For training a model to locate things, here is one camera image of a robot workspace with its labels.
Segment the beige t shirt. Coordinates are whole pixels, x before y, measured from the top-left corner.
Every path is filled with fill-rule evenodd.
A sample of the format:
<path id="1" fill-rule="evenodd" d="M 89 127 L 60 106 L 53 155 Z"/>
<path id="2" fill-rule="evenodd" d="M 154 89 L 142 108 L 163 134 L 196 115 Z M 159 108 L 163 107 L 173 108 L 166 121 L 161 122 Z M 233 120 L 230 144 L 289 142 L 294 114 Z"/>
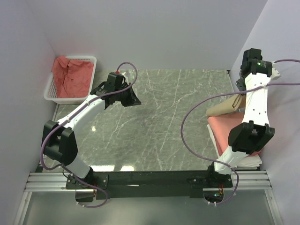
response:
<path id="1" fill-rule="evenodd" d="M 210 107 L 206 111 L 207 116 L 219 116 L 237 111 L 246 105 L 246 95 L 235 94 L 221 103 Z"/>

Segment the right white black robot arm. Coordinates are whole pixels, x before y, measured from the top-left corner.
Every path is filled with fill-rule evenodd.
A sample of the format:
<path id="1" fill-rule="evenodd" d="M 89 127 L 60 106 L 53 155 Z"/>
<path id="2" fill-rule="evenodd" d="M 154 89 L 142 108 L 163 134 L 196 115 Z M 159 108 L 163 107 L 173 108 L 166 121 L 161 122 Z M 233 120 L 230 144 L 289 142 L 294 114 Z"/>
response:
<path id="1" fill-rule="evenodd" d="M 240 78 L 236 82 L 241 93 L 207 109 L 207 116 L 212 117 L 229 115 L 244 108 L 241 123 L 230 130 L 227 148 L 214 163 L 215 171 L 206 175 L 209 186 L 218 186 L 222 182 L 221 174 L 230 174 L 231 168 L 243 158 L 259 152 L 274 136 L 267 102 L 268 85 L 276 75 L 278 72 L 272 62 L 263 60 L 261 50 L 250 48 L 243 53 Z"/>

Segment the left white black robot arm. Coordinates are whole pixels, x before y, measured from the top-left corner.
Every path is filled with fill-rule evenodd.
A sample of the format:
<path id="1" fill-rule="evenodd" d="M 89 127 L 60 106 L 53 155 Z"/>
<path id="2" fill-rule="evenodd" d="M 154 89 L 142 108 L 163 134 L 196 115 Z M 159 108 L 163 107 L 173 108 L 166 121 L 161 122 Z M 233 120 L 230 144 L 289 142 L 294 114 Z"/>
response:
<path id="1" fill-rule="evenodd" d="M 94 177 L 92 169 L 78 155 L 75 135 L 115 102 L 124 107 L 141 104 L 124 75 L 110 72 L 107 80 L 93 89 L 75 110 L 57 122 L 50 120 L 44 125 L 41 155 L 71 171 L 82 188 L 91 187 Z"/>

